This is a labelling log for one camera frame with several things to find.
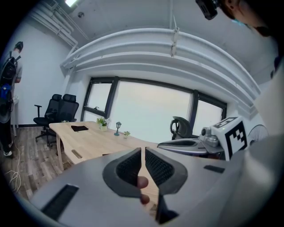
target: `desk lamp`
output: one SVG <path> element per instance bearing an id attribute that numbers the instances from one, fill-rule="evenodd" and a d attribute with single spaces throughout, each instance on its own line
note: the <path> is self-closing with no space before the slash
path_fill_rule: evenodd
<path id="1" fill-rule="evenodd" d="M 120 122 L 117 122 L 117 123 L 116 123 L 117 130 L 116 130 L 116 132 L 114 133 L 115 136 L 119 136 L 118 129 L 120 128 L 120 126 L 121 126 L 121 123 L 120 123 Z"/>

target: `cable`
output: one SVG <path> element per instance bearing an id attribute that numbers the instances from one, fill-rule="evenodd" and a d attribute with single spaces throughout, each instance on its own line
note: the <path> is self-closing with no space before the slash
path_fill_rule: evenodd
<path id="1" fill-rule="evenodd" d="M 21 180 L 21 176 L 20 176 L 20 173 L 19 173 L 19 165 L 20 165 L 20 159 L 21 159 L 21 152 L 20 150 L 18 149 L 18 147 L 16 146 L 16 140 L 14 140 L 14 144 L 15 144 L 15 147 L 17 148 L 18 152 L 19 152 L 19 161 L 18 161 L 18 165 L 17 165 L 17 172 L 13 171 L 13 170 L 10 170 L 9 172 L 5 173 L 5 174 L 8 174 L 10 172 L 13 172 L 13 175 L 12 175 L 12 178 L 10 179 L 9 181 L 9 185 L 11 184 L 11 182 L 15 179 L 16 182 L 15 182 L 15 188 L 13 190 L 16 191 L 16 193 L 19 191 L 20 187 L 21 187 L 21 183 L 22 183 L 22 180 Z M 19 177 L 19 180 L 20 180 L 20 185 L 19 187 L 17 188 L 17 183 L 18 183 L 18 177 Z"/>

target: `ceiling light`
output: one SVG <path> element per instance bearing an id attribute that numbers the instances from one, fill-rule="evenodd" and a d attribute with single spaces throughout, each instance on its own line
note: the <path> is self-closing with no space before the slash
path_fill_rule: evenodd
<path id="1" fill-rule="evenodd" d="M 77 0 L 66 0 L 65 3 L 71 7 Z"/>

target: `office chair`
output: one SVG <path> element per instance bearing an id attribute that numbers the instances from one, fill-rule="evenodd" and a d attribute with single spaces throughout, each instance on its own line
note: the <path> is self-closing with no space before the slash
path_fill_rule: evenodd
<path id="1" fill-rule="evenodd" d="M 34 118 L 34 122 L 39 125 L 39 126 L 43 126 L 44 131 L 41 131 L 41 134 L 39 136 L 37 136 L 35 138 L 36 142 L 37 139 L 40 137 L 44 137 L 47 136 L 47 145 L 49 146 L 49 140 L 48 140 L 48 136 L 49 136 L 49 132 L 48 132 L 48 128 L 49 128 L 49 123 L 52 123 L 49 119 L 48 116 L 53 114 L 56 115 L 57 111 L 58 111 L 58 107 L 59 107 L 59 101 L 61 100 L 61 95 L 60 94 L 54 94 L 51 98 L 51 100 L 49 101 L 47 110 L 45 112 L 44 117 L 40 117 L 39 116 L 39 109 L 42 106 L 39 105 L 35 105 L 37 107 L 37 115 L 38 117 Z"/>
<path id="2" fill-rule="evenodd" d="M 79 103 L 76 102 L 76 95 L 65 94 L 63 95 L 63 98 L 59 100 L 59 108 L 55 117 L 51 114 L 47 116 L 47 118 L 52 123 L 60 123 L 63 121 L 75 122 L 77 119 L 74 117 L 78 107 Z M 48 133 L 49 135 L 56 137 L 56 133 L 52 129 L 49 129 Z M 52 146 L 52 144 L 55 142 L 56 141 L 52 141 L 49 143 L 49 145 Z"/>
<path id="3" fill-rule="evenodd" d="M 194 138 L 192 136 L 192 128 L 188 120 L 182 117 L 173 116 L 173 120 L 170 123 L 170 132 L 172 133 L 172 140 Z"/>

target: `wooden desk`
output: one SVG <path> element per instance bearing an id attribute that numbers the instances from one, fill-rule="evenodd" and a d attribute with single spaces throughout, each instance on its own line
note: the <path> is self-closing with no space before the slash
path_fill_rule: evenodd
<path id="1" fill-rule="evenodd" d="M 86 126 L 89 130 L 74 132 L 71 125 Z M 49 127 L 56 132 L 57 152 L 59 166 L 63 170 L 60 139 L 64 145 L 64 152 L 74 163 L 101 157 L 103 154 L 118 152 L 132 148 L 142 148 L 142 167 L 139 176 L 145 176 L 149 179 L 148 187 L 142 189 L 142 193 L 150 197 L 151 202 L 158 203 L 158 188 L 152 180 L 149 172 L 145 167 L 145 147 L 157 147 L 157 144 L 139 140 L 129 136 L 123 138 L 123 134 L 115 136 L 114 130 L 108 129 L 106 132 L 99 130 L 99 126 L 94 121 L 86 122 L 68 122 L 52 123 Z"/>

